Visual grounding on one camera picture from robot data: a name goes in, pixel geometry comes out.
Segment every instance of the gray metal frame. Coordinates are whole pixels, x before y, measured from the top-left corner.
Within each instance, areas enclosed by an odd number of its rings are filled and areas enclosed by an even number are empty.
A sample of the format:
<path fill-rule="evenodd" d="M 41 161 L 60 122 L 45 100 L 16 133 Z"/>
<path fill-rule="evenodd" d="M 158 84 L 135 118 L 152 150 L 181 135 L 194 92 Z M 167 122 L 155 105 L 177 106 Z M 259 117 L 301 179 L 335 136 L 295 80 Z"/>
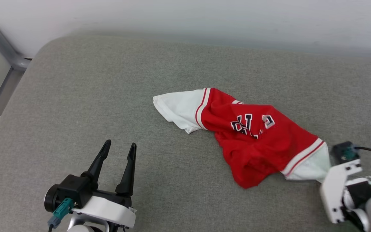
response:
<path fill-rule="evenodd" d="M 5 57 L 13 69 L 25 71 L 30 63 L 28 59 L 21 57 L 9 44 L 8 40 L 0 31 L 0 53 Z"/>

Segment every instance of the teal connector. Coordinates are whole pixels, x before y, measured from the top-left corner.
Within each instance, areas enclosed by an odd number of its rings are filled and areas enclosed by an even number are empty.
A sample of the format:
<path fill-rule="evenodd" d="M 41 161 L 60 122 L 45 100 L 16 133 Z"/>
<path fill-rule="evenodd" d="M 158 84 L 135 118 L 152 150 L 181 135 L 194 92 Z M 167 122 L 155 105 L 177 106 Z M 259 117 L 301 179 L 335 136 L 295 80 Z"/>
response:
<path fill-rule="evenodd" d="M 74 201 L 71 198 L 65 198 L 58 208 L 54 211 L 54 217 L 62 220 L 65 215 L 71 212 L 74 207 Z"/>

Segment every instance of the white sleeve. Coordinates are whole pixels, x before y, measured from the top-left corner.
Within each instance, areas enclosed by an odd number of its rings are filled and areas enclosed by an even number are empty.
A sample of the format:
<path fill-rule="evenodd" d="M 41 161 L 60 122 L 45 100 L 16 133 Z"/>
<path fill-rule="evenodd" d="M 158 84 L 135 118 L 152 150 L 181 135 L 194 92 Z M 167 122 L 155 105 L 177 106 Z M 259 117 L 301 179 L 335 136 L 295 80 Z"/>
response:
<path fill-rule="evenodd" d="M 190 134 L 202 129 L 196 122 L 196 112 L 202 104 L 205 90 L 172 92 L 153 97 L 154 106 L 168 121 Z"/>

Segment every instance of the cable connector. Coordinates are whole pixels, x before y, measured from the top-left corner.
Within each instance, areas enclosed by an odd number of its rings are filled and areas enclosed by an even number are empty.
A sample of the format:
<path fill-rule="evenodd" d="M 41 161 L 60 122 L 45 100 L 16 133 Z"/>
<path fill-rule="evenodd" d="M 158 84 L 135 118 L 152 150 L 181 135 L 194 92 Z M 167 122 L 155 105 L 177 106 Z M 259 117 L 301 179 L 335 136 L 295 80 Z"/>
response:
<path fill-rule="evenodd" d="M 48 220 L 48 226 L 52 225 L 56 229 L 61 223 L 61 220 L 71 212 L 73 207 L 74 201 L 71 198 L 65 198 L 53 212 L 53 216 Z"/>

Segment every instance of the white stripe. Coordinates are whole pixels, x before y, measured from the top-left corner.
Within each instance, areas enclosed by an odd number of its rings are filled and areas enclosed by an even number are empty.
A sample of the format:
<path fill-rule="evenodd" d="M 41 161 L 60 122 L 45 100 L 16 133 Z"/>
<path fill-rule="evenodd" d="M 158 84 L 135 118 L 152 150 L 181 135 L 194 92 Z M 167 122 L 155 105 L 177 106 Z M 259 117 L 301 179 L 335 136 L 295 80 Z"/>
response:
<path fill-rule="evenodd" d="M 312 150 L 314 150 L 316 147 L 318 147 L 318 145 L 321 142 L 322 142 L 322 140 L 320 138 L 318 138 L 313 144 L 310 145 L 310 147 L 304 149 L 302 152 L 300 152 L 299 154 L 297 154 L 294 158 L 292 158 L 290 160 L 290 162 L 287 164 L 287 166 L 284 168 L 284 170 L 281 171 L 281 173 L 283 173 L 284 175 L 287 175 L 290 172 L 290 170 L 293 168 L 293 166 L 299 160 L 303 159 L 303 157 L 307 156 Z"/>
<path fill-rule="evenodd" d="M 209 102 L 209 96 L 210 96 L 210 88 L 207 88 L 206 95 L 203 100 L 203 104 L 200 106 L 200 109 L 198 109 L 198 112 L 197 112 L 197 122 L 205 130 L 207 130 L 207 128 L 203 125 L 201 121 L 201 113 L 203 112 L 204 108 L 207 106 L 207 103 Z"/>

